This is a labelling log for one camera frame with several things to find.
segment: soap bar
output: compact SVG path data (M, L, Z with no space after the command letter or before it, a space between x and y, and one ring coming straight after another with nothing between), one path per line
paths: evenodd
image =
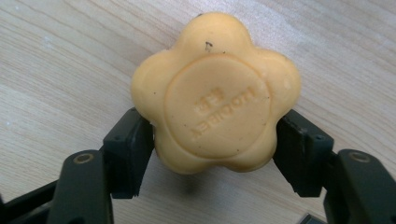
M262 167L276 150L276 124L296 103L293 63L256 48L224 13L191 20L176 44L149 57L131 85L137 111L154 126L161 161L180 174L220 165Z

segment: embossed circle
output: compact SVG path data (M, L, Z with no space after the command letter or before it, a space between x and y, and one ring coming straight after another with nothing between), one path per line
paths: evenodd
M266 128L270 95L261 76L227 55L187 65L164 101L169 132L193 155L228 158L248 149Z

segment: yellow soap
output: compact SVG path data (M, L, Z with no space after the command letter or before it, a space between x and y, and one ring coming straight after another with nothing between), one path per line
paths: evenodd
M206 13L176 44L136 69L132 98L155 128L161 161L180 174L221 165L262 167L276 150L276 124L296 103L301 82L285 56L253 46L235 17Z

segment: light wood surface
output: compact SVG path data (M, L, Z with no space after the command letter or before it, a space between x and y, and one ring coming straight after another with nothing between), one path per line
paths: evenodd
M294 108L396 177L396 1L0 2L0 192L5 201L55 180L63 160L99 148L133 106L130 80L207 11L235 15L254 43L291 58ZM176 175L155 154L140 196L113 201L116 223L296 223L324 217L270 162L238 174Z

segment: wooden table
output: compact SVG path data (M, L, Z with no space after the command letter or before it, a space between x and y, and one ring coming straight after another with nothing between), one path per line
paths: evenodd
M63 160L99 148L133 106L130 81L199 13L223 11L257 46L291 58L294 108L396 176L396 1L0 2L0 192L9 201L57 179ZM140 196L113 201L116 223L296 223L324 217L273 162L238 174L176 175L153 154Z

